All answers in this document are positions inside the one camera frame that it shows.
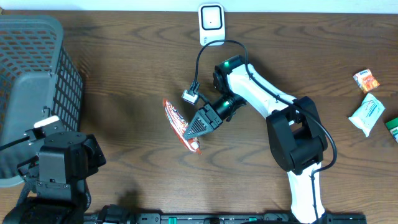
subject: green indicator light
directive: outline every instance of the green indicator light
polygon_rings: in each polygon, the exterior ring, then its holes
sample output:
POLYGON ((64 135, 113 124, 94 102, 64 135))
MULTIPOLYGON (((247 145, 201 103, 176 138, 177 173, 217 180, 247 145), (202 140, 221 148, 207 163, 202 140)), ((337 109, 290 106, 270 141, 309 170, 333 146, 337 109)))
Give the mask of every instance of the green indicator light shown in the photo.
POLYGON ((177 218, 169 218, 169 224, 177 224, 177 218))

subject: connector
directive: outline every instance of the connector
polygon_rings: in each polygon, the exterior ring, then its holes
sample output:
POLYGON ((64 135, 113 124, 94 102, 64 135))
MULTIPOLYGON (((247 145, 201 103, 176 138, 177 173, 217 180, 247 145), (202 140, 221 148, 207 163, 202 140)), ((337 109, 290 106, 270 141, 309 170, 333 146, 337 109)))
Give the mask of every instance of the connector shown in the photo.
POLYGON ((195 105, 198 103, 199 96, 195 94, 192 90, 184 90, 181 96, 186 102, 195 105))

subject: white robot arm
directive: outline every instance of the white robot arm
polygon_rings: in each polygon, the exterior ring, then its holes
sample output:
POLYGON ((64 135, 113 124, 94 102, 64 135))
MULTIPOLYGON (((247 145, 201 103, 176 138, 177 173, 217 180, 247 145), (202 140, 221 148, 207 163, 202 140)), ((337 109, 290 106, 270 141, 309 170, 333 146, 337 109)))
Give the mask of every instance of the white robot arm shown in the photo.
MULTIPOLYGON (((261 82, 262 85, 279 95, 291 103, 295 100, 294 96, 287 95, 286 93, 278 90, 271 85, 267 80, 262 78, 249 64, 249 71, 253 74, 253 78, 261 82)), ((229 88, 235 93, 248 101, 260 114, 266 119, 273 111, 280 111, 287 107, 286 104, 277 101, 270 94, 266 93, 260 88, 246 72, 244 65, 241 65, 232 70, 228 76, 229 88)), ((296 219, 301 223, 313 223, 317 218, 315 217, 313 199, 312 199, 312 186, 311 186, 311 172, 319 169, 321 163, 312 164, 303 170, 301 175, 296 175, 292 171, 288 172, 290 189, 292 191, 292 213, 296 219)), ((325 209, 322 207, 319 189, 319 173, 315 174, 315 195, 317 199, 318 214, 323 214, 325 209)))
MULTIPOLYGON (((263 79, 251 64, 248 64, 248 69, 251 77, 242 56, 235 56, 216 66, 214 84, 223 96, 197 111, 184 138, 190 139, 214 131, 224 119, 229 121, 236 109, 247 101, 267 120, 272 155, 289 177, 292 213, 301 223, 313 223, 317 217, 310 176, 314 170, 321 168, 322 152, 327 147, 325 135, 310 119, 306 120, 298 111, 268 94, 259 84, 289 103, 295 100, 296 105, 318 116, 315 104, 307 97, 296 100, 294 96, 278 90, 263 79), (292 132, 289 125, 294 123, 303 123, 303 127, 292 132)), ((320 199, 319 173, 314 178, 317 213, 321 217, 325 209, 320 199)))

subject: white snack packet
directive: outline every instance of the white snack packet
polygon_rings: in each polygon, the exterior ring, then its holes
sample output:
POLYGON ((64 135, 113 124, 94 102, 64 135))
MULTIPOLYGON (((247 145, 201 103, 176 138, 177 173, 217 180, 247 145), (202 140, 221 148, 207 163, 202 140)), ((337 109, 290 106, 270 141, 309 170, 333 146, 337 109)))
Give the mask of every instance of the white snack packet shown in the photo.
POLYGON ((383 104, 372 94, 368 93, 362 101, 362 105, 348 119, 357 128, 362 129, 363 133, 368 137, 384 109, 383 104))

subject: snack bag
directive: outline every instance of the snack bag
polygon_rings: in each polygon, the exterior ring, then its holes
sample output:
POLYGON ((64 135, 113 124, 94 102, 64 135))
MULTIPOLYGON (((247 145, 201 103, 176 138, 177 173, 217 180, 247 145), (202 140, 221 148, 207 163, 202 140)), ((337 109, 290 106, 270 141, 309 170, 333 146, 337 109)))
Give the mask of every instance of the snack bag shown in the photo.
POLYGON ((384 109, 383 104, 372 94, 368 93, 362 101, 362 105, 348 119, 357 128, 362 129, 363 133, 368 137, 384 109))
POLYGON ((355 74, 354 80, 365 94, 380 85, 379 82, 373 77, 369 69, 363 70, 362 72, 358 72, 357 74, 355 74))
POLYGON ((170 103, 169 100, 163 99, 163 107, 166 117, 169 119, 170 125, 180 142, 190 151, 200 155, 201 151, 199 148, 199 139, 193 138, 185 140, 183 137, 185 131, 188 128, 188 123, 184 120, 184 118, 180 115, 180 113, 177 111, 177 109, 175 109, 175 107, 170 103))

